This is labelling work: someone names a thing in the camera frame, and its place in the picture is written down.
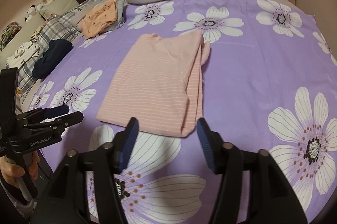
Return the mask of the left hand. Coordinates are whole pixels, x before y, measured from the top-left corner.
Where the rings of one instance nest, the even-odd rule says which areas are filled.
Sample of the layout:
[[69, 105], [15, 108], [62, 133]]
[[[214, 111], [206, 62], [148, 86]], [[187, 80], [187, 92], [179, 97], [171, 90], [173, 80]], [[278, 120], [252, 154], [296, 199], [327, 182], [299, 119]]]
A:
[[[28, 172], [31, 178], [36, 181], [38, 179], [38, 163], [40, 161], [39, 155], [36, 151], [32, 153], [31, 165], [28, 167]], [[22, 177], [25, 174], [25, 170], [16, 164], [10, 163], [4, 156], [1, 157], [1, 173], [5, 181], [11, 185], [19, 188], [17, 178]]]

